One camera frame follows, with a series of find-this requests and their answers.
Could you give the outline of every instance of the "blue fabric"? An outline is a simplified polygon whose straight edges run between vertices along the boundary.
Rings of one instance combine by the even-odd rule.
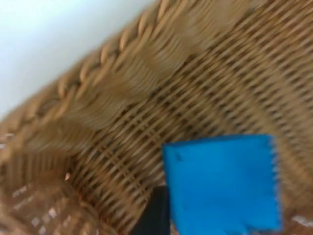
[[[234,135],[163,146],[180,235],[281,229],[271,138]]]

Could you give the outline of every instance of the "white background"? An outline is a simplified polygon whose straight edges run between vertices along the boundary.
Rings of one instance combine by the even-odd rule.
[[[0,120],[153,0],[0,0]]]

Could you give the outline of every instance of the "black object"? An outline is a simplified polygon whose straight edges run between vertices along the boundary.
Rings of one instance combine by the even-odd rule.
[[[151,199],[130,235],[170,235],[170,200],[166,186],[153,189]]]

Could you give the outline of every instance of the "basket weave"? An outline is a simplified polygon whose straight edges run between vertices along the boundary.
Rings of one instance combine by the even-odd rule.
[[[0,227],[126,234],[162,143],[270,133],[282,234],[313,234],[312,23],[313,0],[156,3],[0,123]]]

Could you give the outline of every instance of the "blue square fabric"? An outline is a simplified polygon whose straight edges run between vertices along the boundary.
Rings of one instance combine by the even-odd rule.
[[[180,235],[281,229],[272,137],[235,135],[163,146]]]

